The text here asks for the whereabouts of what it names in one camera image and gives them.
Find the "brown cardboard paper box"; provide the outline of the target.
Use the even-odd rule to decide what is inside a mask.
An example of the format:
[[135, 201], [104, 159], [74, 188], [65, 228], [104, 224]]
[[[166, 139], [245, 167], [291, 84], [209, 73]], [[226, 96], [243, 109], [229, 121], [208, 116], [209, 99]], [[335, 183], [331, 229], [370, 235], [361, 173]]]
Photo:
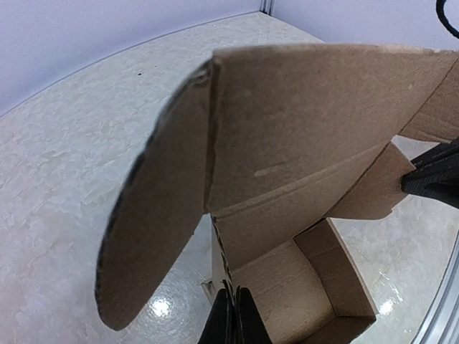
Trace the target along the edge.
[[215, 300], [252, 294], [273, 343], [350, 343], [377, 310], [332, 219], [377, 220], [411, 160], [458, 138], [458, 53], [298, 44], [216, 51], [158, 117], [110, 215], [95, 300], [113, 330], [203, 215]]

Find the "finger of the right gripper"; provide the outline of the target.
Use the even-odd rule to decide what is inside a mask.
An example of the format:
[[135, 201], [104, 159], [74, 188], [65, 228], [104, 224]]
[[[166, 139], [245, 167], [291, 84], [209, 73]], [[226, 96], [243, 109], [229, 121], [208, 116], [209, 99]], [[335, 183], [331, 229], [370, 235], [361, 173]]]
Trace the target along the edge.
[[415, 170], [403, 175], [403, 192], [458, 208], [458, 138], [438, 144], [411, 164]]

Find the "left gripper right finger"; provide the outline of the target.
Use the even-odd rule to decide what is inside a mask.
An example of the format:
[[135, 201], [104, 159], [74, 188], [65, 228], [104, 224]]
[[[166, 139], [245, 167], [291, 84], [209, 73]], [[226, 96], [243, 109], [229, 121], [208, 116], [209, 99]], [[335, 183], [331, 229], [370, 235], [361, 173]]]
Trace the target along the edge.
[[272, 344], [251, 292], [238, 287], [235, 299], [235, 342]]

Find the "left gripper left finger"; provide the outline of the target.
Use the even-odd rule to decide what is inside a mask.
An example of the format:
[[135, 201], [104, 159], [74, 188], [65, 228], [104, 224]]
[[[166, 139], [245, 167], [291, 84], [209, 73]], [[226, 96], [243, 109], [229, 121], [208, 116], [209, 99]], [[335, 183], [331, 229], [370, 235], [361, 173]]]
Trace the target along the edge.
[[233, 303], [228, 289], [220, 289], [207, 318], [199, 344], [231, 344], [234, 342]]

